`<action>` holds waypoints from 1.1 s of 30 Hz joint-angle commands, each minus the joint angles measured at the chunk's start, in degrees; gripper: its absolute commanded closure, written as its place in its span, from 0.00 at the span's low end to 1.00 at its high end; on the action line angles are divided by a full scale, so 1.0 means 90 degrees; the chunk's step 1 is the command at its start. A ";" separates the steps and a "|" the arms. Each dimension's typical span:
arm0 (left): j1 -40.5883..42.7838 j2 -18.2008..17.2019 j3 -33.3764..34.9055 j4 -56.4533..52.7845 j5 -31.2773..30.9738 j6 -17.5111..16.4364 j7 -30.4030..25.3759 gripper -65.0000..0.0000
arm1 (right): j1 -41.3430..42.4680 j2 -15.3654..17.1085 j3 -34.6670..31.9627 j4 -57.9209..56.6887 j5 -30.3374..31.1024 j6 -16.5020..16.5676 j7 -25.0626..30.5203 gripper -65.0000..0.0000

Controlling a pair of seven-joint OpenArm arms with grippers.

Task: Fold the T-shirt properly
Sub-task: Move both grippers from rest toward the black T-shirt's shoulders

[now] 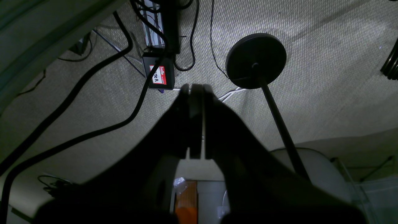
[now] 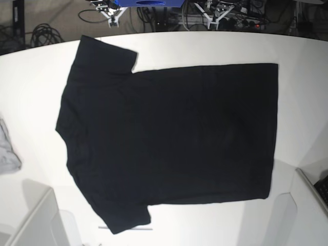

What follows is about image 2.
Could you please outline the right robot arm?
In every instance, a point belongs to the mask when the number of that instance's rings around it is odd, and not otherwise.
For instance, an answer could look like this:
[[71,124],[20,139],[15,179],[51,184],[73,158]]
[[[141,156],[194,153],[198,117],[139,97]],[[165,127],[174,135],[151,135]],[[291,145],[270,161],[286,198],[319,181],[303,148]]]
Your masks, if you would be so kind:
[[128,7],[121,7],[118,1],[89,1],[90,5],[94,6],[95,10],[101,13],[106,19],[105,22],[109,27],[119,27],[119,19],[128,9]]

